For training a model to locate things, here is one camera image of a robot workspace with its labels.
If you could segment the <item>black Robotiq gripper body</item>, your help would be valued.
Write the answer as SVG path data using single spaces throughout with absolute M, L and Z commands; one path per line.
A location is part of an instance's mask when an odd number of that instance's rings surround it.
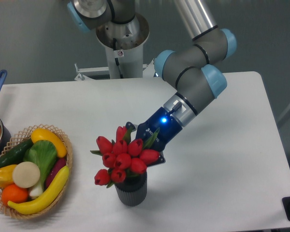
M 182 130 L 182 126 L 173 116 L 168 115 L 167 110 L 159 108 L 147 121 L 137 127 L 136 139 L 144 142 L 159 128 L 157 138 L 150 149 L 163 151 L 165 146 Z

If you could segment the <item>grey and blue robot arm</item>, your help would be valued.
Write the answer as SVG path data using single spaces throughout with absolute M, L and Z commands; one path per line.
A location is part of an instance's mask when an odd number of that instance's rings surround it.
M 165 50 L 154 59 L 155 74 L 176 93 L 136 127 L 136 138 L 158 152 L 227 87 L 215 64 L 237 48 L 235 36 L 217 26 L 204 1 L 177 0 L 175 5 L 193 45 L 180 53 Z M 72 0 L 67 8 L 80 30 L 95 30 L 105 48 L 110 78 L 143 76 L 143 45 L 149 26 L 136 12 L 135 1 Z

